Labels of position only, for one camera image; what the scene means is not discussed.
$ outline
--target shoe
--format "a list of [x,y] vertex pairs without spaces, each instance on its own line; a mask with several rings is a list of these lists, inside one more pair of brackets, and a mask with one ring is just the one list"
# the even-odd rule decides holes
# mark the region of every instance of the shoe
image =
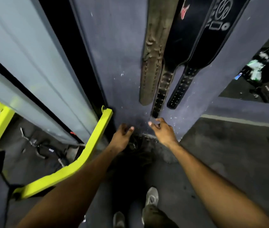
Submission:
[[155,187],[149,188],[146,194],[146,203],[145,206],[147,205],[154,205],[157,206],[159,202],[159,193],[158,190]]
[[125,216],[121,211],[114,214],[114,228],[125,228]]

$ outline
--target forearm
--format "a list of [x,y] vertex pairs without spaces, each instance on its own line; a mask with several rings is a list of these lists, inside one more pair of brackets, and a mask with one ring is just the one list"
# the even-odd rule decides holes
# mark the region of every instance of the forearm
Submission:
[[267,215],[243,192],[178,144],[173,144],[169,148],[218,227],[269,228]]
[[18,227],[78,227],[115,155],[107,147],[45,195]]

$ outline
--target brown leather belt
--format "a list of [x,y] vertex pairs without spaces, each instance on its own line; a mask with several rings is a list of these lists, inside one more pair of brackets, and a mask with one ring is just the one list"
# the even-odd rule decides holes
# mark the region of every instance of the brown leather belt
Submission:
[[140,83],[142,105],[154,100],[162,71],[162,60],[179,0],[149,0],[148,21]]

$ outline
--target person's right hand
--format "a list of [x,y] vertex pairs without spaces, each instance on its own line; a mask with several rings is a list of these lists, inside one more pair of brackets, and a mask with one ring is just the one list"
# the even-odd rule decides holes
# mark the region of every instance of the person's right hand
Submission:
[[172,126],[168,125],[163,118],[157,118],[156,121],[160,122],[158,125],[155,125],[152,122],[148,122],[148,125],[155,132],[156,137],[159,142],[161,142],[166,147],[171,147],[172,145],[178,145],[179,142],[175,137]]

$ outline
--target hand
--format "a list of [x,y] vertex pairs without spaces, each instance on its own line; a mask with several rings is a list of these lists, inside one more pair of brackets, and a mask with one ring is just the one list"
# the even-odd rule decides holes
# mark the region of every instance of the hand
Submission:
[[117,154],[123,151],[126,148],[133,131],[133,126],[127,131],[126,124],[121,124],[118,130],[114,133],[114,136],[108,145],[110,150],[116,152]]
[[158,125],[148,122],[148,125],[155,132],[158,140],[166,147],[170,148],[172,145],[179,144],[175,137],[172,126],[168,125],[163,118],[157,118],[156,121],[160,122]]

